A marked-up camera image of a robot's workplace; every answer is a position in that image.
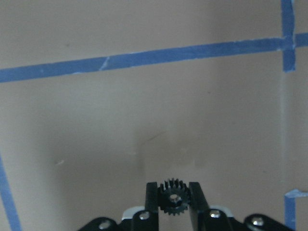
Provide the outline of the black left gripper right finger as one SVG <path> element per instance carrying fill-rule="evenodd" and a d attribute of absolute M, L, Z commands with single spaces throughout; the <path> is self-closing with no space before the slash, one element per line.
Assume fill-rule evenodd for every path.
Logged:
<path fill-rule="evenodd" d="M 198 182 L 189 182 L 190 190 L 190 218 L 193 231 L 209 231 L 209 205 Z"/>

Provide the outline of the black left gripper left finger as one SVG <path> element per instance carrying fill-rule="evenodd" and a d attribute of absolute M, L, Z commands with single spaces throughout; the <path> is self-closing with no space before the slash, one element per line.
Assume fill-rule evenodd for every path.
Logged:
<path fill-rule="evenodd" d="M 146 219 L 148 231 L 159 230 L 157 193 L 157 182 L 149 182 L 146 184 L 145 210 L 149 212 L 149 218 Z"/>

